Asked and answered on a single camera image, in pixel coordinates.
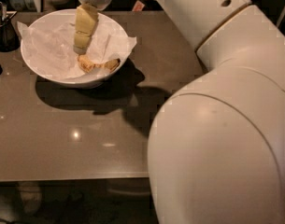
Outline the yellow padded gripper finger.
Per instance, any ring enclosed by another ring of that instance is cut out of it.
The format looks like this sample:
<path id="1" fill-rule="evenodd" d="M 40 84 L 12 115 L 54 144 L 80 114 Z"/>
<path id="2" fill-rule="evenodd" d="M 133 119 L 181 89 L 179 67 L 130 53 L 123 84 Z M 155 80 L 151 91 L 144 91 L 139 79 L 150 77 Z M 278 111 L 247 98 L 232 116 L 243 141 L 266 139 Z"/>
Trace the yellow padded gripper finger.
<path id="1" fill-rule="evenodd" d="M 96 7 L 82 4 L 76 9 L 74 51 L 77 54 L 85 54 L 89 47 L 95 26 L 98 22 Z"/>

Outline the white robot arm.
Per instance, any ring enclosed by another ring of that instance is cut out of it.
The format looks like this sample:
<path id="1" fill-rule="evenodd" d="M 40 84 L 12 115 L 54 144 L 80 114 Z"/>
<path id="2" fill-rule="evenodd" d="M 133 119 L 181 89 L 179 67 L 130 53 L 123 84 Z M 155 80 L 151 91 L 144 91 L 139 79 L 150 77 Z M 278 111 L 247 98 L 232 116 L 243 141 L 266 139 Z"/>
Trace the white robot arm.
<path id="1" fill-rule="evenodd" d="M 207 68 L 150 129 L 159 224 L 283 224 L 285 36 L 250 0 L 157 0 Z"/>

